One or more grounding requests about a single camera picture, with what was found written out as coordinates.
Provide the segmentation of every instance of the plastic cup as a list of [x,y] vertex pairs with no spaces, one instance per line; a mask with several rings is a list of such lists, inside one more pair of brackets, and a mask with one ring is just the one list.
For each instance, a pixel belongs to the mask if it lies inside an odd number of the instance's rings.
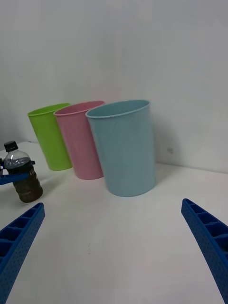
[[104,104],[104,101],[84,102],[68,106],[54,113],[75,174],[83,180],[103,177],[86,112]]
[[109,191],[135,196],[156,183],[150,102],[130,100],[86,113]]
[[50,105],[29,112],[33,130],[51,170],[65,170],[72,167],[67,148],[53,113],[67,104]]

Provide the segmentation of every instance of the bottle cap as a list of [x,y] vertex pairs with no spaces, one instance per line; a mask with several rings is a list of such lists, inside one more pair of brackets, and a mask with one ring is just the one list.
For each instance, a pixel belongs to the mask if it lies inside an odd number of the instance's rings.
[[4,144],[4,147],[6,149],[6,152],[11,152],[11,151],[14,151],[14,150],[18,149],[18,145],[16,144],[15,141],[6,142]]

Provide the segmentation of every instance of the white tabletop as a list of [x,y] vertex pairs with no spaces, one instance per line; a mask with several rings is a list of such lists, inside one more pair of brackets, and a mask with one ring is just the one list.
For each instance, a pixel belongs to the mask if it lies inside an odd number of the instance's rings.
[[[180,212],[187,197],[228,223],[228,175],[158,164],[153,190],[122,198],[103,178],[50,171],[38,144],[19,148],[36,161],[46,217],[7,304],[223,303]],[[0,186],[0,229],[37,202]]]

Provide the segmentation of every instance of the green cup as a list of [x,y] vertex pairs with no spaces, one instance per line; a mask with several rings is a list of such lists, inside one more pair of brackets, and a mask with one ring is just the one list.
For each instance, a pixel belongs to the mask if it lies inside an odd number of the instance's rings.
[[53,113],[70,104],[55,104],[29,112],[34,132],[51,170],[72,167],[66,146]]

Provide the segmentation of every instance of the plastic bottle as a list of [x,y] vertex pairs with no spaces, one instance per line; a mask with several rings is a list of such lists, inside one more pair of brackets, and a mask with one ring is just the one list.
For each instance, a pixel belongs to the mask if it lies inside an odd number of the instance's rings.
[[6,142],[4,146],[6,152],[8,152],[4,160],[4,167],[7,169],[8,173],[29,174],[28,178],[13,183],[20,200],[24,203],[30,203],[37,200],[43,194],[43,189],[34,171],[30,157],[25,152],[18,150],[15,141]]

